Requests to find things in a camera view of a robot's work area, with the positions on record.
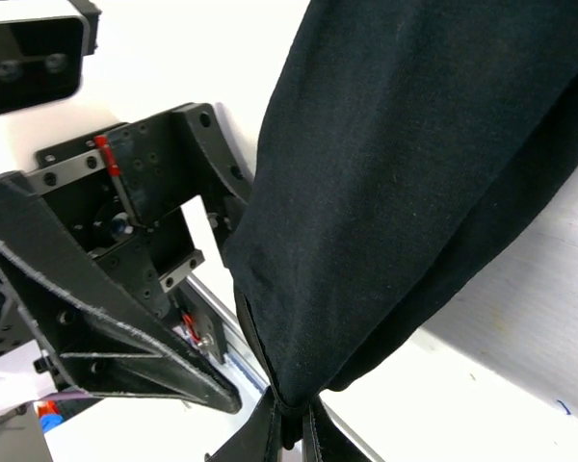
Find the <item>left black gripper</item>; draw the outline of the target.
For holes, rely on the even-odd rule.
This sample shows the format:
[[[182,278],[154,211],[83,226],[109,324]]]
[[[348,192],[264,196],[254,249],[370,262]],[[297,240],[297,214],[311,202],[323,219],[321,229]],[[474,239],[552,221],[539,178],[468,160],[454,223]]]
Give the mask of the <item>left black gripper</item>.
[[[112,125],[1,174],[0,280],[70,385],[235,414],[237,388],[162,321],[224,359],[220,318],[188,280],[204,257],[181,208],[199,198],[223,244],[251,185],[210,104],[172,119]]]

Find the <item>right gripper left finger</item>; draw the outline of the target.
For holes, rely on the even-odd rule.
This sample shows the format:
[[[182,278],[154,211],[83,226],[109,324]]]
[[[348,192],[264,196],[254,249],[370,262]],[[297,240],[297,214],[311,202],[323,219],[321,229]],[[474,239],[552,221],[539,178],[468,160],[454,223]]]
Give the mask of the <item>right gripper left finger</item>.
[[[281,447],[281,414],[268,387],[244,425],[208,461],[275,462]]]

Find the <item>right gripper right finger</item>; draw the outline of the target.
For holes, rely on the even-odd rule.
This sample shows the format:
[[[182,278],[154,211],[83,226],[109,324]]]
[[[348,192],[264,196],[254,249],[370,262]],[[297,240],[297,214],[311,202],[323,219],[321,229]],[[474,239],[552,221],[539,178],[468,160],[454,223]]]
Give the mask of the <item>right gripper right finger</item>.
[[[317,398],[302,416],[302,460],[368,462],[369,458],[336,426]]]

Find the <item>black underwear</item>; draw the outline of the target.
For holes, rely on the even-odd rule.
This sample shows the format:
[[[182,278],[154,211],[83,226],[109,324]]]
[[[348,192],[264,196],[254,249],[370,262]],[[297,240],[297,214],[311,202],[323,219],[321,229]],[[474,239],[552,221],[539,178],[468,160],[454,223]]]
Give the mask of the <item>black underwear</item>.
[[[578,1],[312,1],[223,259],[282,449],[578,167]]]

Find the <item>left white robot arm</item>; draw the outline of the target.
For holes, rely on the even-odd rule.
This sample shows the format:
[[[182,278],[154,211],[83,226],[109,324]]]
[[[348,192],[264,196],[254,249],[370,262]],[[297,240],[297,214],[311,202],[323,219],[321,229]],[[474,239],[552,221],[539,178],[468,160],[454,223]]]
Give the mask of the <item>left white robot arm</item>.
[[[180,400],[205,459],[258,398],[197,236],[228,237],[248,186],[208,104],[35,153],[0,143],[0,460],[103,398]]]

